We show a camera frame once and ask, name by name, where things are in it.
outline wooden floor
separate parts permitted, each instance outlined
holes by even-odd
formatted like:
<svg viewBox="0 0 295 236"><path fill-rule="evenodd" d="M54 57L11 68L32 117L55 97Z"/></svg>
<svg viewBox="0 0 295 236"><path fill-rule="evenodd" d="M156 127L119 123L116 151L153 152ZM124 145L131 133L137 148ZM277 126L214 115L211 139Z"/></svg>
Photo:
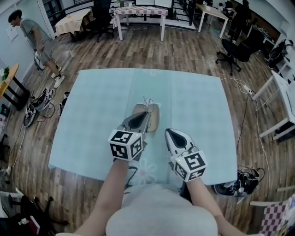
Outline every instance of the wooden floor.
<svg viewBox="0 0 295 236"><path fill-rule="evenodd" d="M63 93L71 90L78 72L94 68L149 68L186 71L220 78L230 77L226 63L215 64L217 51L224 51L219 34L222 24L217 20L212 26L204 23L202 31L187 31L183 29L166 28L164 41L160 41L159 26L146 26L144 30L134 30L138 26L130 26L123 31L123 41L119 41L118 33L111 38L107 35L97 43L96 37L80 42L71 42L69 35L58 37L55 41L53 56L63 67L65 80L56 90L53 100L55 113L52 118L44 122L37 122L26 129L24 142L20 149L18 160L14 169L16 186L30 199L37 196L43 205L49 196L54 198L50 213L58 219L67 220L70 224L64 229L73 232L88 217L94 206L102 182L86 178L60 169L48 168L53 135L58 124L59 103ZM263 60L261 52L252 55L249 62L240 63L242 72L234 71L233 78L240 79L258 91L271 75ZM34 72L26 81L25 86L30 90L37 82L42 83L42 91L46 86L53 88L54 80L50 78L46 69L43 76L39 77ZM245 110L247 95L242 94L237 84L230 79L222 81L230 107L236 143L241 132L241 124ZM237 162L241 165L262 167L266 171L265 178L260 182L258 189L243 202L237 204L237 199L214 195L225 217L234 226L247 232L253 216L251 200L256 201L281 201L292 194L291 192L276 193L276 188L295 184L294 140L277 143L271 136L263 139L267 154L270 172L267 170L266 158L258 139L256 126L256 103L248 100L248 107L241 136ZM275 100L271 104L276 119L283 115L282 101ZM12 110L7 133L11 147L16 141L23 122L23 112ZM266 130L276 121L269 108L261 108L258 112L260 130ZM12 152L9 163L13 165L18 154L20 142L24 135L24 128Z"/></svg>

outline red book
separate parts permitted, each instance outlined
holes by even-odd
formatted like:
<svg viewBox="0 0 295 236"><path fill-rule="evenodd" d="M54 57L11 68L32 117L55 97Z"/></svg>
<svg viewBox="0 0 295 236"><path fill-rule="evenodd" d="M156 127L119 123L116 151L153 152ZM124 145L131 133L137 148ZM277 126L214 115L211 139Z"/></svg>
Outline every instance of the red book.
<svg viewBox="0 0 295 236"><path fill-rule="evenodd" d="M32 229L32 231L34 232L34 234L36 234L36 235L39 234L40 225L37 223L37 221L35 220L35 218L33 216L30 216L29 226Z"/></svg>

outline light blue tablecloth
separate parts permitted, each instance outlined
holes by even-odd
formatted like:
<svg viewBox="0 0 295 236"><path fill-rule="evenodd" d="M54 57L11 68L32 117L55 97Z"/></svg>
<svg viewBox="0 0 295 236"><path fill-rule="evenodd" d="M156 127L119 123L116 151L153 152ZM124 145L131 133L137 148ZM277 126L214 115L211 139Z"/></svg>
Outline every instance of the light blue tablecloth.
<svg viewBox="0 0 295 236"><path fill-rule="evenodd" d="M49 167L104 180L112 165L107 139L134 105L143 103L143 96L159 105L160 124L156 132L147 133L140 161L130 163L138 168L130 184L174 181L166 128L188 133L204 151L205 184L236 179L235 139L220 79L148 69L80 71L56 130Z"/></svg>

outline man in gray shirt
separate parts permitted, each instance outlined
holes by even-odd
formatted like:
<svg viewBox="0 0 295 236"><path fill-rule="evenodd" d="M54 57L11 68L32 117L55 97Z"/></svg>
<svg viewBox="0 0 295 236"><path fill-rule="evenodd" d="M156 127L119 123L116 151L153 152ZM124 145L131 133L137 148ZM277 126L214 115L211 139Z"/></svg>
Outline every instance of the man in gray shirt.
<svg viewBox="0 0 295 236"><path fill-rule="evenodd" d="M33 20L22 19L22 11L14 11L8 18L8 22L13 26L20 26L24 36L28 38L29 43L34 50L35 63L40 63L49 67L52 71L51 78L55 79L54 88L56 89L65 76L60 74L61 67L58 67L52 59L52 38Z"/></svg>

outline red and white checkered cloth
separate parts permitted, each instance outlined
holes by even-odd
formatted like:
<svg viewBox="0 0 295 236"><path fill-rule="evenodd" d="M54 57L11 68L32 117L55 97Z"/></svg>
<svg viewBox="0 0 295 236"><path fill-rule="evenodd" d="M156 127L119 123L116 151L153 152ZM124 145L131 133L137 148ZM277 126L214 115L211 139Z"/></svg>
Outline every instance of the red and white checkered cloth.
<svg viewBox="0 0 295 236"><path fill-rule="evenodd" d="M265 236L274 236L278 230L286 209L287 201L280 202L264 209L264 217L261 223L260 233Z"/></svg>
<svg viewBox="0 0 295 236"><path fill-rule="evenodd" d="M132 7L120 7L114 11L114 18L111 20L113 29L117 27L117 21L115 17L120 15L120 19L124 18L124 15L133 15L133 14L147 14L147 15L162 15L167 16L168 10L154 7L154 6L132 6Z"/></svg>

